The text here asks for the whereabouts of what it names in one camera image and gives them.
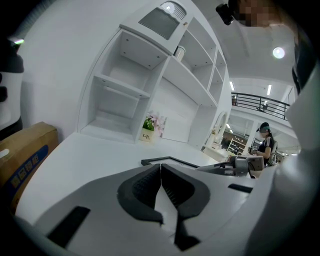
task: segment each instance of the balcony railing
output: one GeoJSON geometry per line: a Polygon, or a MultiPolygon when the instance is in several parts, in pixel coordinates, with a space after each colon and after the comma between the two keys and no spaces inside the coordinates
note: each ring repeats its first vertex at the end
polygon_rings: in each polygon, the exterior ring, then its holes
{"type": "Polygon", "coordinates": [[[289,104],[276,99],[246,93],[232,92],[231,98],[233,106],[256,110],[284,120],[285,112],[290,107],[289,104]]]}

